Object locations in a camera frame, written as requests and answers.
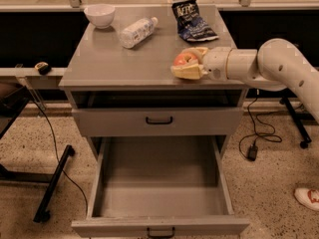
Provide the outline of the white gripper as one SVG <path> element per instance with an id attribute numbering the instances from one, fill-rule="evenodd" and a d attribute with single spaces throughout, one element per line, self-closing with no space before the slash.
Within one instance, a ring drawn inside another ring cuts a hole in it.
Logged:
<path id="1" fill-rule="evenodd" d="M 186 66 L 172 66 L 170 70 L 172 74 L 181 79 L 199 80 L 206 75 L 213 81 L 226 81 L 226 66 L 230 47 L 216 47 L 208 51 L 206 47 L 190 47 L 183 50 L 184 53 L 193 53 L 198 62 L 196 64 Z"/>

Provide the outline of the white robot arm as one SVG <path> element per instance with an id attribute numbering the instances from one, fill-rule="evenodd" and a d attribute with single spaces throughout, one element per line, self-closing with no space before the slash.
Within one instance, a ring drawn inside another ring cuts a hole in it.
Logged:
<path id="1" fill-rule="evenodd" d="M 240 81 L 254 89 L 289 89 L 319 121 L 319 71 L 292 43 L 271 39 L 257 50 L 231 47 L 187 48 L 173 60 L 172 74 L 180 79 Z"/>

